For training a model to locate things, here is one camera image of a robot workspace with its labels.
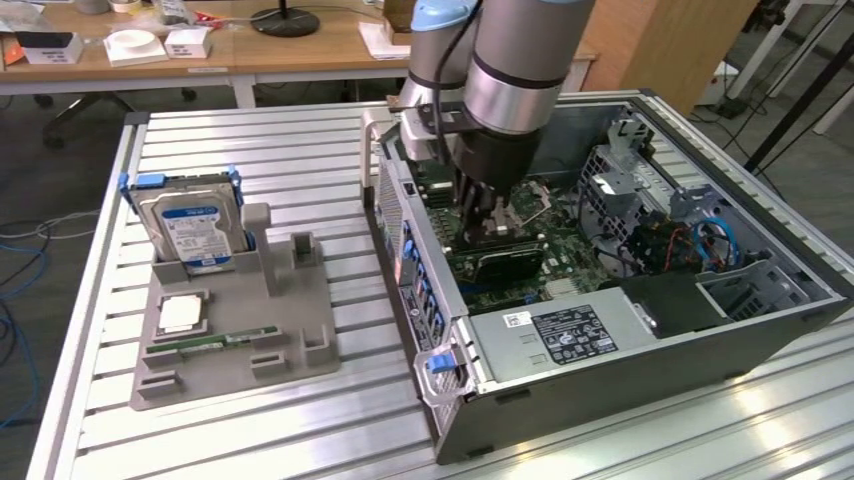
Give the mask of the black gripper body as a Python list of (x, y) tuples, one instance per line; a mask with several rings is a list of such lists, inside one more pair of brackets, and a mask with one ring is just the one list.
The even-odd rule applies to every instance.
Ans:
[(470, 186), (506, 195), (529, 173), (542, 141), (542, 130), (522, 135), (489, 129), (460, 134), (457, 140), (457, 193)]

